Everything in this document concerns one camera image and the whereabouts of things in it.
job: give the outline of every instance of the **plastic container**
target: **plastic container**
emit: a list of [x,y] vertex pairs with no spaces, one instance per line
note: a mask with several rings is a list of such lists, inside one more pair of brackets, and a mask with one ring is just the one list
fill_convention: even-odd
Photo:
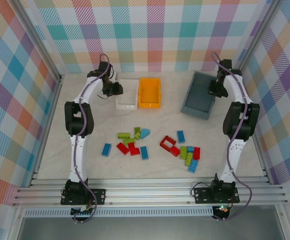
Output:
[[141,78],[138,92],[138,106],[140,108],[160,108],[160,101],[160,79]]
[[137,110],[138,105],[138,79],[119,79],[124,93],[116,96],[116,109]]
[[208,93],[208,87],[215,76],[195,71],[189,85],[181,112],[208,120],[215,103],[215,96]]

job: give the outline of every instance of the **blue lego brick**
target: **blue lego brick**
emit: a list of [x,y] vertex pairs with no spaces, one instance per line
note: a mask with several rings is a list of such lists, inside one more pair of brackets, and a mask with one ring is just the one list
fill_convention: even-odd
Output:
[[141,129],[140,139],[144,139],[149,134],[150,134],[150,130],[149,129],[146,129],[146,128]]
[[111,149],[111,144],[105,143],[103,152],[101,153],[102,156],[108,157]]
[[198,165],[198,161],[193,159],[189,165],[188,171],[194,174],[196,172],[197,165]]
[[140,153],[141,153],[142,160],[149,159],[149,157],[148,157],[148,151],[147,151],[147,147],[146,146],[141,146],[140,147]]
[[183,131],[177,131],[177,138],[178,138],[178,142],[180,144],[183,144],[185,142],[184,132]]
[[193,153],[194,152],[194,147],[193,146],[188,146],[187,147],[187,152]]

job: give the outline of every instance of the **red lego brick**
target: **red lego brick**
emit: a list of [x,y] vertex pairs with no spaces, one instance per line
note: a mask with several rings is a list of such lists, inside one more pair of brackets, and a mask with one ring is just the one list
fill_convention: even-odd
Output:
[[131,156],[139,155],[140,154],[140,151],[139,151],[139,148],[138,147],[130,148],[129,151],[130,151],[130,155]]
[[193,159],[200,159],[200,147],[194,147]]
[[170,150],[170,153],[173,154],[175,157],[178,157],[178,155],[180,154],[180,150],[176,146],[173,146]]
[[134,149],[135,148],[135,144],[133,142],[128,143],[128,148],[130,149]]
[[122,142],[120,142],[118,145],[117,145],[117,148],[124,154],[126,155],[128,152],[129,152],[129,149],[126,148],[125,145],[123,145]]
[[172,147],[167,146],[165,142],[171,143],[172,147],[176,144],[176,140],[172,139],[170,136],[165,136],[159,145],[167,151],[171,151]]

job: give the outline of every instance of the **marble surface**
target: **marble surface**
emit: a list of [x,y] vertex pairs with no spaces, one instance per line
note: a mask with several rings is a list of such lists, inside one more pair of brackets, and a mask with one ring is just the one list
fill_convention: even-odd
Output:
[[[95,121],[88,142],[87,172],[92,179],[120,178],[192,178],[213,177],[221,166],[227,144],[222,123],[230,105],[228,98],[216,98],[208,121],[180,112],[193,72],[130,72],[118,73],[118,78],[161,78],[161,108],[116,110],[115,97],[96,98],[91,105]],[[65,129],[64,104],[72,101],[86,81],[86,74],[67,74],[57,103],[49,138],[40,166],[39,179],[67,179],[71,165],[71,146]],[[149,160],[141,156],[123,155],[116,145],[117,133],[132,133],[134,127],[148,128],[150,136],[136,141],[147,146]],[[176,131],[183,130],[186,143],[177,146],[201,147],[201,160],[195,174],[189,173],[184,160],[174,157],[159,146],[165,135],[177,140]],[[112,144],[109,157],[101,156],[105,143]],[[261,166],[252,139],[243,149],[238,176],[262,176]]]

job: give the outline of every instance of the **green lego brick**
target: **green lego brick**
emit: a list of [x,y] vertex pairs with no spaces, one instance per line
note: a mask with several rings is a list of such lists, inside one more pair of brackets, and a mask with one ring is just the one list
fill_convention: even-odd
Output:
[[187,158],[187,147],[186,146],[181,146],[180,147],[180,159],[186,159]]
[[136,133],[141,133],[140,127],[135,127],[135,134]]
[[135,143],[136,140],[134,138],[126,138],[126,139],[123,139],[123,145],[128,145],[129,143]]
[[190,163],[191,163],[192,158],[193,158],[193,153],[192,152],[188,153],[187,154],[187,158],[185,160],[185,166],[186,167],[189,167],[190,166]]
[[136,140],[139,140],[140,139],[140,132],[136,132],[134,138]]
[[118,139],[129,139],[130,133],[128,132],[119,132],[118,133]]

